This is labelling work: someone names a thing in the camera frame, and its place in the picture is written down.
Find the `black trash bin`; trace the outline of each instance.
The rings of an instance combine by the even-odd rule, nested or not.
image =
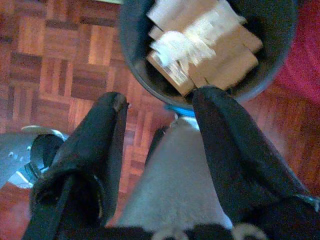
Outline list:
[[[245,25],[257,35],[264,48],[257,53],[259,66],[237,86],[229,89],[239,102],[247,101],[265,90],[289,51],[295,34],[295,0],[228,0],[232,8],[248,20]],[[124,0],[120,14],[122,51],[133,75],[151,94],[175,107],[191,109],[192,93],[182,97],[173,86],[146,61],[152,39],[148,32],[153,23],[146,13],[154,0]]]

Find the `cardboard box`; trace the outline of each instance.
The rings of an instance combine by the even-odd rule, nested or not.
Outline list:
[[[195,84],[188,76],[183,74],[181,69],[172,72],[168,67],[163,68],[160,66],[160,61],[157,59],[157,54],[155,51],[152,51],[146,59],[161,73],[162,76],[165,77],[165,79],[171,83],[172,86],[174,86],[174,88],[182,96],[186,96],[195,88]]]
[[[154,17],[153,21],[161,27],[153,28],[150,36],[157,40],[167,31],[183,32],[197,18],[214,8],[217,3],[217,0],[189,0],[184,8],[176,7],[176,11],[168,14],[169,21],[161,19],[166,16],[165,14],[159,14],[158,19]],[[252,53],[256,53],[262,46],[258,37],[239,24],[233,31],[222,35],[214,45],[210,46],[215,50],[216,56],[204,59],[197,66],[189,64],[188,81],[180,85],[177,85],[172,76],[169,76],[151,56],[148,57],[148,61],[185,96],[195,86],[200,88],[213,84],[225,90],[236,85],[258,64],[257,58]]]
[[[160,30],[163,30],[188,5],[189,1],[157,0],[146,15]]]
[[[208,85],[206,79],[210,78],[222,63],[231,61],[235,56],[244,53],[244,48],[255,53],[262,46],[263,43],[259,38],[239,24],[232,32],[222,35],[216,45],[211,47],[215,50],[216,56],[204,59],[197,66],[189,64],[189,76],[197,88]]]
[[[212,69],[205,79],[209,84],[226,90],[237,85],[257,65],[255,55],[247,47],[243,47],[236,56]]]
[[[154,40],[158,40],[162,34],[164,34],[164,32],[159,28],[157,27],[156,25],[153,26],[153,28],[151,28],[151,31],[149,32],[149,36],[154,39]]]

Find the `wooden parquet floor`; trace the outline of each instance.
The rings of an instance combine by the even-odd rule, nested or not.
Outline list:
[[[117,29],[119,6],[93,0],[0,0],[0,133],[41,125],[72,133],[104,92],[128,110],[118,209],[139,177],[154,132],[173,114],[132,76]],[[320,108],[273,84],[244,104],[310,191],[320,195]],[[0,190],[0,240],[18,240],[28,191]]]

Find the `red cloth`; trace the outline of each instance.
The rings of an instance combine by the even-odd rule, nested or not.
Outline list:
[[[320,105],[320,0],[300,9],[296,37],[275,81]]]

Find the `black fabric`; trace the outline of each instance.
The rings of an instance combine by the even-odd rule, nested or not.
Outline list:
[[[42,170],[52,165],[55,155],[64,141],[52,134],[41,134],[32,143],[30,163],[20,172],[32,184],[42,177]]]
[[[245,221],[262,228],[273,240],[320,239],[320,213],[297,197],[257,209]]]
[[[168,127],[165,126],[165,127],[159,128],[157,131],[155,131],[150,148],[149,148],[148,155],[146,156],[146,159],[144,162],[145,167],[147,166],[152,154],[156,150],[157,145],[161,142],[162,138],[164,137],[167,129],[168,129]]]
[[[259,240],[259,239],[254,236],[246,236],[246,237],[244,237],[243,240]]]
[[[230,230],[217,224],[196,225],[185,231],[189,240],[233,240]],[[87,228],[60,232],[58,240],[151,240],[153,232],[139,227]]]
[[[33,187],[31,210],[41,206],[59,180],[73,173],[90,183],[96,223],[104,226],[117,205],[127,101],[120,93],[104,94],[58,150],[52,167]]]
[[[226,92],[199,88],[193,108],[220,204],[234,224],[256,208],[308,193],[246,110]]]

